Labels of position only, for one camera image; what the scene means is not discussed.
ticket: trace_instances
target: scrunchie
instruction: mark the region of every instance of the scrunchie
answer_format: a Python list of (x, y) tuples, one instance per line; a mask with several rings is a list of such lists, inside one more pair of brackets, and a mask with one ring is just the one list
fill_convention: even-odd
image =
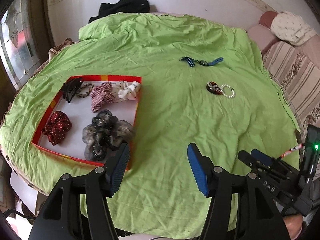
[(92, 98), (91, 110), (93, 113), (98, 112), (105, 103), (116, 102), (116, 97), (112, 94), (111, 82), (94, 87), (90, 93), (90, 97)]
[(49, 142), (52, 145), (59, 144), (66, 137), (66, 132), (72, 127), (72, 123), (64, 112), (55, 111), (45, 127), (41, 129), (41, 133), (48, 136)]

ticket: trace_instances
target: bed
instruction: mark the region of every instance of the bed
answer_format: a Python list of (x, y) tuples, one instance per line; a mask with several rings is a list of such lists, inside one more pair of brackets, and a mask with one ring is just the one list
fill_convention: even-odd
[[(79, 30), (17, 94), (0, 129), (1, 151), (34, 188), (48, 194), (60, 176), (94, 167), (54, 156), (31, 145), (42, 115), (73, 75), (142, 76), (132, 166), (108, 200), (115, 227), (175, 239), (199, 236), (210, 199), (197, 189), (187, 160), (195, 142), (215, 165), (245, 175), (236, 155), (256, 148), (278, 157), (297, 144), (299, 125), (280, 86), (263, 67), (261, 52), (246, 31), (193, 16), (115, 14)], [(189, 56), (224, 61), (189, 67)], [(206, 90), (214, 81), (235, 90), (232, 99)], [(299, 155), (286, 161), (298, 167)], [(85, 199), (81, 209), (86, 215)], [(236, 196), (229, 229), (236, 223)]]

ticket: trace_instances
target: striped fabric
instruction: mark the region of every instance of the striped fabric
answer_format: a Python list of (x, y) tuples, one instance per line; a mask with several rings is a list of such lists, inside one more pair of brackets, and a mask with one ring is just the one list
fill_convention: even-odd
[[(320, 69), (302, 51), (284, 41), (266, 52), (263, 63), (284, 91), (304, 141), (308, 124), (320, 127)], [(320, 164), (315, 179), (319, 176)]]

